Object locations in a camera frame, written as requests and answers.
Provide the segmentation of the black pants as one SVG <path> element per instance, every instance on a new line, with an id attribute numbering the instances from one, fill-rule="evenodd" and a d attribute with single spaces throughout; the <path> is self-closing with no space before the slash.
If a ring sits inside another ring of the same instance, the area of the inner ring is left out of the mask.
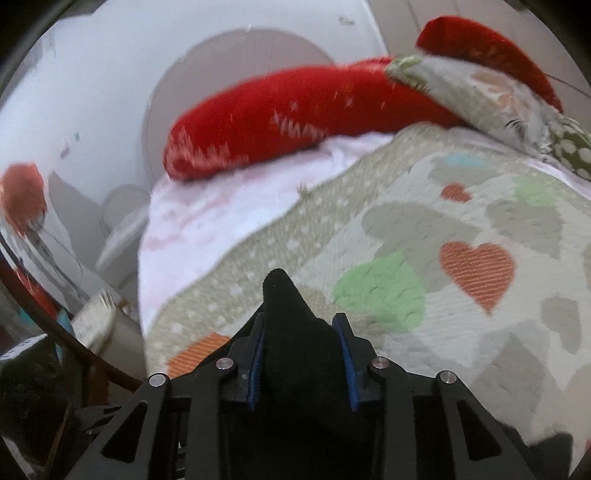
<path id="1" fill-rule="evenodd" d="M 332 321 L 315 316 L 280 269 L 263 281 L 257 311 L 263 313 L 263 341 L 252 367 L 249 400 L 228 408 L 228 476 L 382 479 L 377 458 L 382 415 L 374 409 L 352 411 L 342 345 Z M 238 338 L 249 331 L 247 322 Z M 533 472 L 531 479 L 568 477 L 570 435 L 559 433 L 530 445 L 516 429 L 499 423 Z"/>

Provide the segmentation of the heart patterned quilt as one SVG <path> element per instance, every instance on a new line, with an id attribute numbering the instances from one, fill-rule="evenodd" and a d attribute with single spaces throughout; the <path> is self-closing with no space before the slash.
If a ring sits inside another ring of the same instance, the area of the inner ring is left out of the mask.
<path id="1" fill-rule="evenodd" d="M 280 268 L 403 368 L 452 370 L 526 441 L 590 444 L 590 185 L 465 129 L 410 127 L 233 246 L 144 334 L 176 375 L 235 335 Z"/>

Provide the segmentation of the white pink bed sheet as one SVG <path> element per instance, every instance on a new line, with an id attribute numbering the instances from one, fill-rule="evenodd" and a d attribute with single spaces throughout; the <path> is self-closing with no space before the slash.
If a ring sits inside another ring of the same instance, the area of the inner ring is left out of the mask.
<path id="1" fill-rule="evenodd" d="M 233 246 L 286 214 L 304 191 L 334 179 L 393 138 L 376 132 L 336 136 L 209 180 L 162 177 L 151 193 L 138 252 L 142 332 L 149 333 L 168 300 L 211 271 Z"/>

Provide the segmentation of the green sheep pattern bolster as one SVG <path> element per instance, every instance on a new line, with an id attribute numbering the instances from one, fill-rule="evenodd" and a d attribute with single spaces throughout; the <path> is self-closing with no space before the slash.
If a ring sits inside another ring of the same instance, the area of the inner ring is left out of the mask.
<path id="1" fill-rule="evenodd" d="M 591 179 L 590 133 L 574 119 L 559 115 L 550 124 L 552 149 L 562 166 L 587 181 Z"/>

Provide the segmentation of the long red bolster pillow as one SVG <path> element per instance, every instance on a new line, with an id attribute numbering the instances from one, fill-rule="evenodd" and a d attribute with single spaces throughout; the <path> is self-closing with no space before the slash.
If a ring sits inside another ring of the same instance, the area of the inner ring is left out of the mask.
<path id="1" fill-rule="evenodd" d="M 270 161 L 332 136 L 394 133 L 415 123 L 462 120 L 427 95 L 392 81 L 391 60 L 283 69 L 206 98 L 171 126 L 162 163 L 178 181 Z"/>

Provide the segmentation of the floral grey pillow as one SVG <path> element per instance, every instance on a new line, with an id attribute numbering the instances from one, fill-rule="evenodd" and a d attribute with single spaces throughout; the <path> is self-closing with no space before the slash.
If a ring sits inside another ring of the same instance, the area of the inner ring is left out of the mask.
<path id="1" fill-rule="evenodd" d="M 386 74 L 518 151 L 537 158 L 552 154 L 550 126 L 558 110 L 503 72 L 448 57 L 409 55 L 394 59 Z"/>

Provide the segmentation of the round white headboard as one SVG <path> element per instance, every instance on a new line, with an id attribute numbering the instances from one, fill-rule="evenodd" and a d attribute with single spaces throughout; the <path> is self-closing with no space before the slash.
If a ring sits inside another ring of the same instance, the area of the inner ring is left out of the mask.
<path id="1" fill-rule="evenodd" d="M 174 120 L 193 105 L 236 83 L 277 70 L 331 65 L 311 41 L 273 29 L 232 30 L 204 40 L 178 58 L 152 91 L 141 147 L 149 182 L 164 174 L 161 156 Z"/>

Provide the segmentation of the red pillow behind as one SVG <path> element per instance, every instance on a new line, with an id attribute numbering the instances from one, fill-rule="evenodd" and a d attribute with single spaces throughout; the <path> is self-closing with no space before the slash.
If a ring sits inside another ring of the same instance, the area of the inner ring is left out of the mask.
<path id="1" fill-rule="evenodd" d="M 421 31 L 416 46 L 429 54 L 476 63 L 508 74 L 563 112 L 558 95 L 538 65 L 511 40 L 479 22 L 458 16 L 432 19 Z"/>

